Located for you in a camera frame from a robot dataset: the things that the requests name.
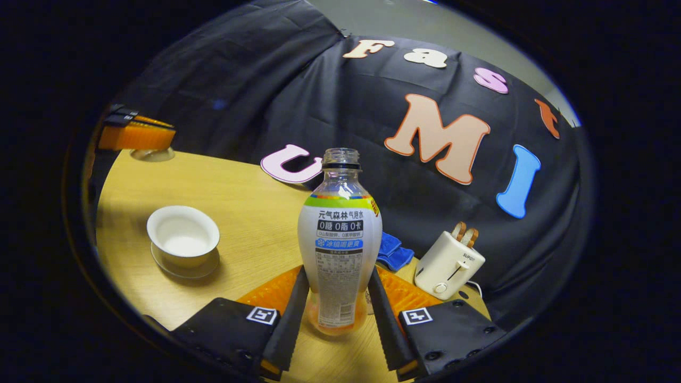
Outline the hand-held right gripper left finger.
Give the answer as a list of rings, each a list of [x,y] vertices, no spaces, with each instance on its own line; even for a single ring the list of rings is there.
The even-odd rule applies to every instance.
[[[170,336],[227,371],[279,381],[290,368],[308,291],[304,267],[294,267],[237,301],[213,299]]]

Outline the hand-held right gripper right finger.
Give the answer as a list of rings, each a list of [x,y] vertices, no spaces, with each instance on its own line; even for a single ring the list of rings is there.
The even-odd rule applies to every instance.
[[[431,382],[457,373],[508,334],[464,299],[394,314],[383,284],[388,276],[391,272],[375,267],[368,292],[385,361],[399,381]]]

